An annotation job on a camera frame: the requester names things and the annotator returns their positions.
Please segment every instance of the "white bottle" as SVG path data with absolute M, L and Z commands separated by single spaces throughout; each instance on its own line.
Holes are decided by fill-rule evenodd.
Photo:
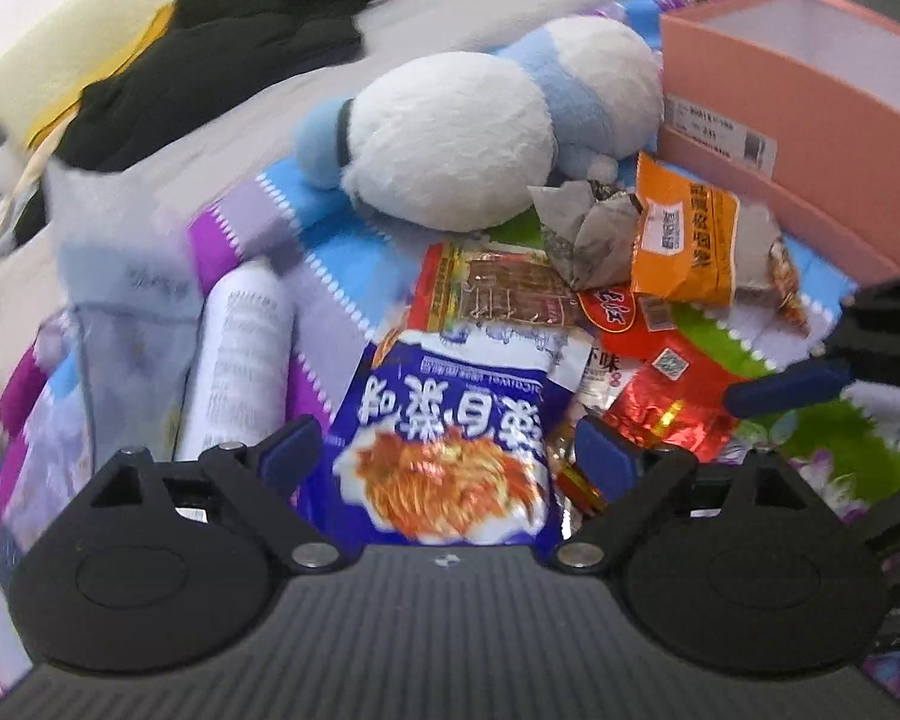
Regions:
M 252 446 L 283 426 L 293 303 L 264 259 L 210 290 L 175 460 L 223 442 Z

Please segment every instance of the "candy wrapper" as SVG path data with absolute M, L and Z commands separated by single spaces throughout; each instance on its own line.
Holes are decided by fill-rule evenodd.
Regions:
M 772 306 L 806 333 L 799 276 L 767 208 L 695 183 L 640 155 L 637 196 L 644 207 L 634 246 L 636 293 L 727 306 Z
M 693 343 L 674 335 L 634 375 L 604 420 L 637 446 L 666 442 L 711 461 L 736 425 L 722 406 L 722 395 L 738 381 Z
M 460 322 L 573 327 L 580 303 L 542 251 L 434 244 L 424 257 L 407 326 L 446 332 Z
M 600 491 L 576 466 L 574 429 L 589 413 L 604 413 L 640 370 L 642 362 L 593 349 L 583 381 L 557 428 L 547 435 L 547 464 L 557 488 L 582 517 L 592 517 L 607 507 Z
M 530 196 L 550 264 L 572 289 L 629 281 L 640 220 L 636 197 L 600 181 L 530 187 Z
M 344 549 L 559 541 L 543 437 L 580 384 L 580 331 L 463 325 L 370 343 L 300 509 Z
M 677 330 L 665 301 L 636 296 L 629 287 L 591 290 L 578 298 L 604 351 L 620 358 L 652 360 Z

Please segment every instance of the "crumpled paper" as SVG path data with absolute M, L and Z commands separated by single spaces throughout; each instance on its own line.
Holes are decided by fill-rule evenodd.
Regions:
M 639 204 L 599 181 L 529 187 L 550 264 L 574 290 L 629 281 Z

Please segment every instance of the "gray bedsheet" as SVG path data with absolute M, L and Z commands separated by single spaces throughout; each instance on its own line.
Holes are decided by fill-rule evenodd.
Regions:
M 295 122 L 329 95 L 360 90 L 418 56 L 506 45 L 545 20 L 612 0 L 384 0 L 360 18 L 367 56 L 272 86 L 132 167 L 181 224 L 261 167 L 287 156 Z M 0 261 L 0 392 L 39 323 L 64 305 L 53 229 Z

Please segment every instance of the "plush toy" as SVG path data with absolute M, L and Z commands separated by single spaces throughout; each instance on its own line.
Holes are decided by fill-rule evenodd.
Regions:
M 663 111 L 658 62 L 622 23 L 557 19 L 496 55 L 408 62 L 296 132 L 305 179 L 427 227 L 468 232 L 533 204 L 554 167 L 610 182 Z

